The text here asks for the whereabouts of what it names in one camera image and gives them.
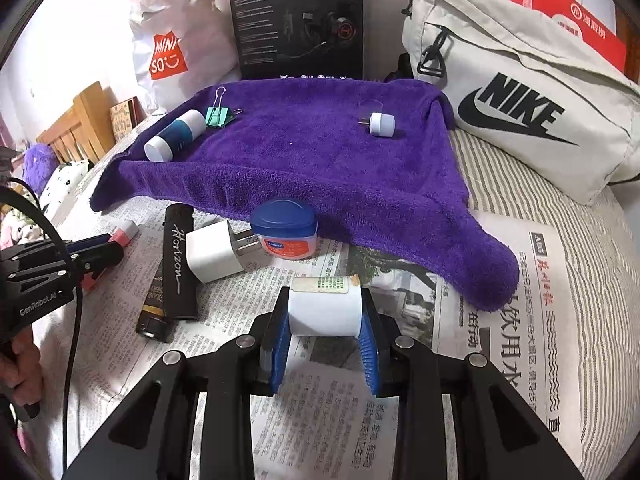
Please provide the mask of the person's left hand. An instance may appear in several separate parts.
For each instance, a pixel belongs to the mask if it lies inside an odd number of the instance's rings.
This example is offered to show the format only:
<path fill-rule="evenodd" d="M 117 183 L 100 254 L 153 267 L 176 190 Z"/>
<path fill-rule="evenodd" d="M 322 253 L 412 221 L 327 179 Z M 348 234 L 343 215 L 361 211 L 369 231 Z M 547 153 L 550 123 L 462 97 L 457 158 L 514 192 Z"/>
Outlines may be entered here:
<path fill-rule="evenodd" d="M 38 403 L 42 398 L 43 376 L 40 350 L 34 341 L 32 326 L 27 326 L 12 339 L 15 360 L 1 357 L 1 382 L 13 390 L 18 406 Z"/>

